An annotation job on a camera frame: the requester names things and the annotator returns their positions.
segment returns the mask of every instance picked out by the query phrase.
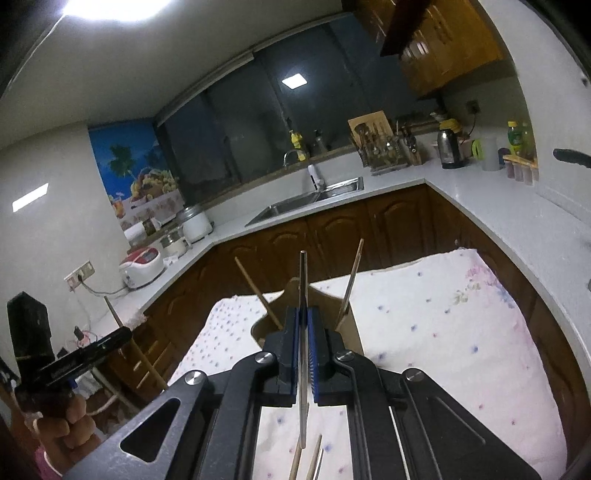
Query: ceiling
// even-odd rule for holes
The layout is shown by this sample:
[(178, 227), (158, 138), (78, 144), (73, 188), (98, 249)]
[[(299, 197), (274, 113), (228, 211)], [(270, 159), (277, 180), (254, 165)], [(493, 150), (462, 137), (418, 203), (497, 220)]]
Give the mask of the ceiling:
[(172, 0), (138, 23), (65, 17), (0, 101), (0, 148), (51, 128), (153, 117), (191, 84), (340, 0)]

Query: ceiling light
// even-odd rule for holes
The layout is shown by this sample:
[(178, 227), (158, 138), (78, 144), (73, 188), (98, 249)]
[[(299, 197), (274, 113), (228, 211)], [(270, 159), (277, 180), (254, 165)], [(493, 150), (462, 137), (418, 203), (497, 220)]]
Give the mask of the ceiling light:
[(302, 75), (296, 73), (293, 77), (287, 77), (286, 79), (282, 80), (281, 83), (285, 83), (290, 89), (293, 90), (294, 88), (301, 87), (308, 82)]
[(16, 212), (17, 210), (23, 208), (25, 205), (29, 205), (29, 203), (37, 200), (40, 197), (43, 197), (47, 193), (48, 186), (48, 183), (46, 183), (45, 185), (41, 185), (39, 188), (27, 193), (25, 196), (20, 197), (18, 200), (15, 200), (12, 203), (12, 211)]
[(87, 20), (135, 22), (153, 17), (171, 0), (70, 0), (64, 15)]

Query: white cloth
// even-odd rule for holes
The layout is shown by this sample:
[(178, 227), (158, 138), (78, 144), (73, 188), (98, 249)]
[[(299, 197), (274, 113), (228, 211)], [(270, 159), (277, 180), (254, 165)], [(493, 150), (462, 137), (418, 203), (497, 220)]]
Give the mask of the white cloth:
[[(313, 284), (342, 296), (348, 277)], [(271, 301), (279, 294), (265, 295)], [(378, 367), (424, 370), (464, 408), (532, 465), (558, 478), (566, 442), (538, 351), (511, 296), (475, 250), (433, 255), (403, 268), (358, 274), (350, 304), (365, 356)], [(218, 302), (171, 383), (191, 369), (231, 369), (260, 348), (251, 326), (264, 314), (255, 296)], [(317, 435), (320, 479), (352, 479), (344, 407), (310, 398), (307, 441), (298, 479), (306, 476)], [(286, 478), (298, 435), (297, 408), (264, 408), (254, 479)]]

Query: palm tree picture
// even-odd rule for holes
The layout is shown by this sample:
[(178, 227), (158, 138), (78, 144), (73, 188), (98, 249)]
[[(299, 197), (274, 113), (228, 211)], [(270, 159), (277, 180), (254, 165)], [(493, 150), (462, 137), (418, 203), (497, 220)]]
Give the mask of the palm tree picture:
[(109, 162), (111, 171), (117, 177), (125, 177), (126, 175), (133, 177), (131, 169), (135, 165), (135, 160), (131, 158), (131, 148), (117, 144), (111, 145), (109, 149), (114, 156), (114, 159)]

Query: electrical cord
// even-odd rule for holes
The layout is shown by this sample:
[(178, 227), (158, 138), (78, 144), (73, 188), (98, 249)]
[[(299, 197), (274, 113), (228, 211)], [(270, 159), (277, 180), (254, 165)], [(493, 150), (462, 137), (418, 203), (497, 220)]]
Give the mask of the electrical cord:
[(466, 140), (468, 140), (468, 138), (470, 138), (470, 135), (472, 135), (472, 132), (474, 131), (474, 127), (476, 126), (476, 116), (477, 115), (478, 115), (477, 113), (474, 114), (474, 122), (472, 123), (472, 130), (470, 130), (470, 133), (468, 134), (467, 138), (465, 138), (464, 140), (462, 140), (462, 143), (460, 143), (460, 145), (463, 145), (463, 143)]
[(127, 287), (121, 287), (119, 290), (115, 291), (96, 291), (90, 288), (88, 285), (86, 285), (86, 283), (84, 283), (84, 281), (82, 280), (82, 275), (78, 275), (78, 281), (80, 282), (80, 285), (82, 285), (86, 290), (88, 290), (90, 293), (97, 297), (102, 297), (104, 295), (117, 295), (119, 292), (122, 292), (127, 289)]

